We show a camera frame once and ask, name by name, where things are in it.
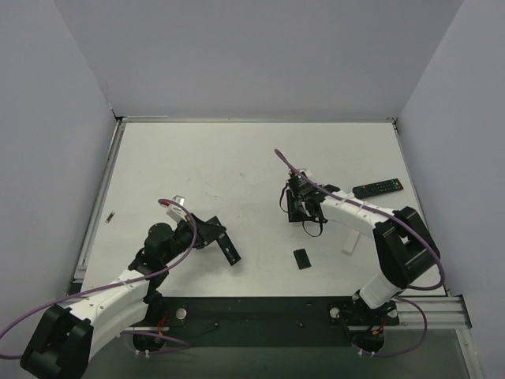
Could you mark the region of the black battery cover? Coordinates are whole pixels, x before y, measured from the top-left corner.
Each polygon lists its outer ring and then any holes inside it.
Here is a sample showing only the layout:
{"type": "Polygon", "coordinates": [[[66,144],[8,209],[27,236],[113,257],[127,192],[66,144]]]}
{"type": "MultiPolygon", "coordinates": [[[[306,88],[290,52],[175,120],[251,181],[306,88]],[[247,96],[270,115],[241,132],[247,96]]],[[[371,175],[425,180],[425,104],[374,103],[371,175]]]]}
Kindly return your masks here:
{"type": "Polygon", "coordinates": [[[295,250],[293,254],[299,270],[304,270],[312,267],[306,249],[295,250]]]}

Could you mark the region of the slim black remote control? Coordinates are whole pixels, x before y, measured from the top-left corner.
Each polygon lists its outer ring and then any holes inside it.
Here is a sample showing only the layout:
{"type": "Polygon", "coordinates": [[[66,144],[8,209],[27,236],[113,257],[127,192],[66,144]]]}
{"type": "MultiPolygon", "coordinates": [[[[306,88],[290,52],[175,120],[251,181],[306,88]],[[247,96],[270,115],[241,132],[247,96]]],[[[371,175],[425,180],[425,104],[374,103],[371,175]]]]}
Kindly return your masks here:
{"type": "Polygon", "coordinates": [[[228,263],[230,264],[230,266],[234,266],[235,264],[237,264],[240,260],[241,260],[241,256],[239,254],[239,252],[237,251],[237,249],[235,248],[234,244],[232,243],[229,235],[227,234],[227,229],[226,229],[226,233],[224,235],[221,236],[221,238],[219,240],[216,241],[219,245],[219,248],[222,250],[226,260],[228,261],[228,263]],[[230,260],[230,257],[228,256],[228,249],[229,248],[232,248],[232,249],[235,249],[239,255],[239,259],[237,261],[231,261],[230,260]]]}

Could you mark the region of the wide black remote control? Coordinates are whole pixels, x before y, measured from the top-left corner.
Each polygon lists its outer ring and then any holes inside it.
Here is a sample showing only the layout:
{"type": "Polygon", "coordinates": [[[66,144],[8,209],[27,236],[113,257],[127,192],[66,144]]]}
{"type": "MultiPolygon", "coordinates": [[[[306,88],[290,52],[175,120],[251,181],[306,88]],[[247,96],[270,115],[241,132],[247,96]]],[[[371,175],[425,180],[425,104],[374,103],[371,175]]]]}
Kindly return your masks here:
{"type": "Polygon", "coordinates": [[[360,200],[379,197],[390,193],[404,190],[402,183],[397,179],[388,179],[381,182],[373,182],[365,185],[355,186],[352,189],[353,195],[360,200]]]}

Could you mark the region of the AAA battery pair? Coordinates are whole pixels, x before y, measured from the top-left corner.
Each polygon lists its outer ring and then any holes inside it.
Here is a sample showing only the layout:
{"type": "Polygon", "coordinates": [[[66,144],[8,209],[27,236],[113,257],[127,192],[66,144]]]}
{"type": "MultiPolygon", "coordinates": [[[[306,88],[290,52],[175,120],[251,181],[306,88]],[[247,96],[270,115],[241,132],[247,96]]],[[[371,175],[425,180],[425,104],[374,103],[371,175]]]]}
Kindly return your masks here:
{"type": "Polygon", "coordinates": [[[106,223],[109,223],[109,222],[113,219],[114,215],[115,215],[115,212],[111,212],[111,213],[108,215],[108,217],[106,218],[106,221],[105,221],[105,222],[106,222],[106,223]]]}

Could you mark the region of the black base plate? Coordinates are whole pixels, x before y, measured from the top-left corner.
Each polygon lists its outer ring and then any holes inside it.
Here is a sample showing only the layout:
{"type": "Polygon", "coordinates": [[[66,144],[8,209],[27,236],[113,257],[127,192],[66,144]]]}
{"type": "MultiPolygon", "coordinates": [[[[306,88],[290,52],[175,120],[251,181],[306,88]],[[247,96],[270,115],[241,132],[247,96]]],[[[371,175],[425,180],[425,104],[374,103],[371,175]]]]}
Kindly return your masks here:
{"type": "Polygon", "coordinates": [[[191,347],[340,347],[398,324],[394,302],[369,310],[349,296],[162,297],[137,322],[191,347]]]}

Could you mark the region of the white remote control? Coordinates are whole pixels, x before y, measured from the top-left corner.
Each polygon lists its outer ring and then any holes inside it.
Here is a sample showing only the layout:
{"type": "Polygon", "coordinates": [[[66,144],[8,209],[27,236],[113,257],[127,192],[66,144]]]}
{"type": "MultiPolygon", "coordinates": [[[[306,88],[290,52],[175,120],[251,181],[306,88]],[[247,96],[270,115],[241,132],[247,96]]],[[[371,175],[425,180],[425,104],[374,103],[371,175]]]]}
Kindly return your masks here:
{"type": "Polygon", "coordinates": [[[357,240],[359,239],[360,233],[355,230],[351,230],[346,238],[346,241],[342,247],[342,252],[345,254],[352,255],[354,248],[357,244],[357,240]]]}

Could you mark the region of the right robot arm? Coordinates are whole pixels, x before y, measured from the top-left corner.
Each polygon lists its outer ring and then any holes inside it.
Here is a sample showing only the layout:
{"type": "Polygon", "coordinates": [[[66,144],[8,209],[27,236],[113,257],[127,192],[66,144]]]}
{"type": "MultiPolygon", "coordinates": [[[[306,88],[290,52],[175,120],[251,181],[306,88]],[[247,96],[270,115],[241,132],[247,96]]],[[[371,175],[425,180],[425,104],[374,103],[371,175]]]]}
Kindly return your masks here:
{"type": "Polygon", "coordinates": [[[306,173],[286,181],[287,214],[291,223],[315,223],[320,229],[340,223],[374,241],[379,271],[357,291],[357,300],[375,310],[410,287],[440,262],[440,252],[418,212],[381,208],[333,185],[314,186],[306,173]]]}

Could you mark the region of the aluminium frame rail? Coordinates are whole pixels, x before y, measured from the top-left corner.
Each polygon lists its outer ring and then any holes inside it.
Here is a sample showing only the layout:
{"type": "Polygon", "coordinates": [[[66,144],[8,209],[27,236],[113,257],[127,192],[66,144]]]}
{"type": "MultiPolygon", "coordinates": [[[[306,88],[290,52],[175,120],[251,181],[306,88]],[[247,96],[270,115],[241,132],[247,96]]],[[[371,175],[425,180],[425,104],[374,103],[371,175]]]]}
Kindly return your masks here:
{"type": "Polygon", "coordinates": [[[287,320],[315,317],[324,310],[328,320],[342,318],[352,328],[405,325],[409,328],[470,328],[466,305],[461,297],[417,297],[392,299],[376,310],[369,310],[350,297],[266,297],[266,298],[182,298],[162,297],[155,301],[142,321],[153,325],[168,314],[172,327],[185,325],[197,317],[219,320],[287,320]]]}

